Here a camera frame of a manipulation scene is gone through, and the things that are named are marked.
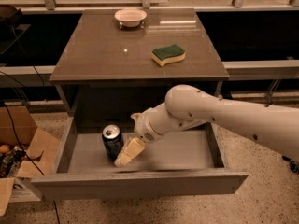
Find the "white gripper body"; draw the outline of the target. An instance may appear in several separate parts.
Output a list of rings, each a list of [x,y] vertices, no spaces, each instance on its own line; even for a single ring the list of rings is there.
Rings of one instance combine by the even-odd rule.
[[[153,143],[162,138],[162,136],[154,131],[150,124],[150,115],[153,113],[153,108],[140,113],[141,116],[137,121],[134,121],[134,133],[144,143]]]

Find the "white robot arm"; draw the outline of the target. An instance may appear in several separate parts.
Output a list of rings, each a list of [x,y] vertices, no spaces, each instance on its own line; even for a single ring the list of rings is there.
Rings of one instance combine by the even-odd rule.
[[[142,113],[134,113],[135,136],[115,160],[122,167],[138,156],[147,144],[166,133],[185,131],[214,123],[233,133],[299,161],[299,110],[217,98],[189,85],[171,88],[164,102]]]

